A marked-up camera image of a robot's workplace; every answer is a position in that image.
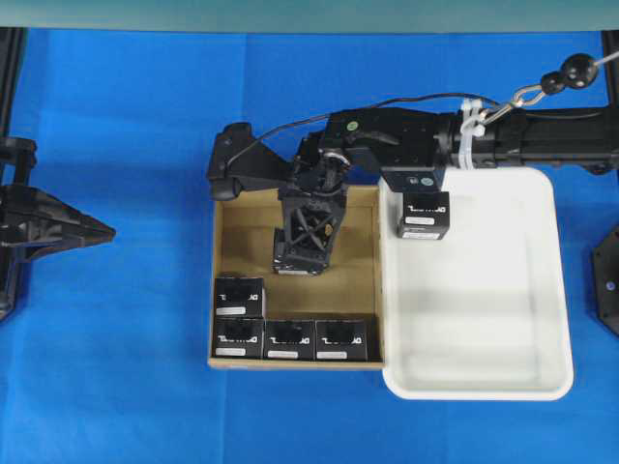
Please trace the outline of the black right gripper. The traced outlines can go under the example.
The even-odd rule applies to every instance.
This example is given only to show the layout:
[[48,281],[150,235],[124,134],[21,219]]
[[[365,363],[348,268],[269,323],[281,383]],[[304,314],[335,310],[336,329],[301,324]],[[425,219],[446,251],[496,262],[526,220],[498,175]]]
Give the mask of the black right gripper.
[[301,142],[291,174],[298,189],[278,190],[281,229],[291,245],[325,250],[329,266],[353,168],[382,178],[393,192],[435,193],[435,115],[400,107],[343,110]]

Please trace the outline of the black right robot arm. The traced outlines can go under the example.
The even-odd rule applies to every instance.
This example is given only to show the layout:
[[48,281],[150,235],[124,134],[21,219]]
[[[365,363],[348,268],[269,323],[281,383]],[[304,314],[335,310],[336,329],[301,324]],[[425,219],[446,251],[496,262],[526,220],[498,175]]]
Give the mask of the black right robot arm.
[[380,176],[405,206],[440,207],[450,168],[576,165],[593,174],[618,166],[618,113],[609,108],[516,110],[484,125],[472,111],[350,109],[307,135],[279,188],[283,226],[274,237],[278,274],[320,275],[330,265],[346,211],[348,173]]

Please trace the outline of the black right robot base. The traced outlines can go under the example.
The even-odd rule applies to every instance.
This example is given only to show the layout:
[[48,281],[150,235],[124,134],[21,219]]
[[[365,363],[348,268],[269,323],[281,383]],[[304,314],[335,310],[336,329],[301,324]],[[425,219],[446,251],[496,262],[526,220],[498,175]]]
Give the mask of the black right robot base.
[[618,239],[618,227],[614,227],[591,252],[597,318],[615,336],[619,334]]

